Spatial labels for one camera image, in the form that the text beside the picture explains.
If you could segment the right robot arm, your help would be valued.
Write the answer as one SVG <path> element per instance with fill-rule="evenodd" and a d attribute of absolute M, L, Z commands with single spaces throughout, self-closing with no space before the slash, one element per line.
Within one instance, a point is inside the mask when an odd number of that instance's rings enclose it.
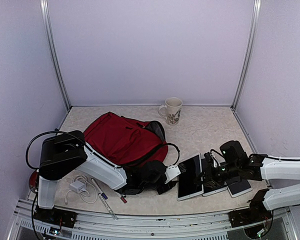
<path fill-rule="evenodd" d="M 207 187 L 223 185 L 226 181 L 240 177 L 245 180 L 298 180 L 299 183 L 277 189 L 259 190 L 249 202 L 249 208 L 240 217 L 250 222 L 259 218 L 270 218 L 272 211 L 300 205 L 300 157 L 284 158 L 267 154 L 247 155 L 237 140 L 220 146 L 225 162 L 218 167 L 208 163 L 194 179 L 195 184 Z"/>

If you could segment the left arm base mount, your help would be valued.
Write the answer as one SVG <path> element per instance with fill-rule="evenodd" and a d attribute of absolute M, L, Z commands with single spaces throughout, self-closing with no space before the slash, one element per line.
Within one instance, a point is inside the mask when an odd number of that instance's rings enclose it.
<path fill-rule="evenodd" d="M 73 229 L 77 219 L 77 213 L 74 211 L 62 210 L 58 208 L 38 208 L 34 212 L 34 219 L 59 227 Z"/>

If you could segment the red backpack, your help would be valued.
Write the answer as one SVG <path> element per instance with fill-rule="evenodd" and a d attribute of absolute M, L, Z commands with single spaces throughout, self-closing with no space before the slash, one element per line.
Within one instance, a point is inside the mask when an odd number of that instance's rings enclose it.
<path fill-rule="evenodd" d="M 118 166 L 140 167 L 163 162 L 168 154 L 165 130 L 159 121 L 141 121 L 107 112 L 83 132 L 85 141 Z"/>

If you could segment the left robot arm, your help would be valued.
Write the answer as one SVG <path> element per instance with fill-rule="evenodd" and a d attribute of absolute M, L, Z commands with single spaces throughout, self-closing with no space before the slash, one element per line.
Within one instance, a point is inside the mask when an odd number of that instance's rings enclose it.
<path fill-rule="evenodd" d="M 181 174 L 177 164 L 166 166 L 158 160 L 117 165 L 93 149 L 81 131 L 58 132 L 42 142 L 37 171 L 39 212 L 51 223 L 60 218 L 59 209 L 54 207 L 57 183 L 74 170 L 121 195 L 137 195 L 145 189 L 163 194 L 175 186 L 175 178 Z"/>

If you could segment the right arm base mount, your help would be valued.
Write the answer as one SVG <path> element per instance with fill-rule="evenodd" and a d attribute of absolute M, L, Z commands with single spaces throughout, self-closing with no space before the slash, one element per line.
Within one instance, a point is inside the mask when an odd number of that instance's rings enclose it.
<path fill-rule="evenodd" d="M 271 219 L 272 216 L 272 211 L 266 210 L 258 212 L 255 210 L 250 210 L 249 208 L 233 210 L 228 213 L 229 221 L 232 228 L 262 222 L 266 219 Z"/>

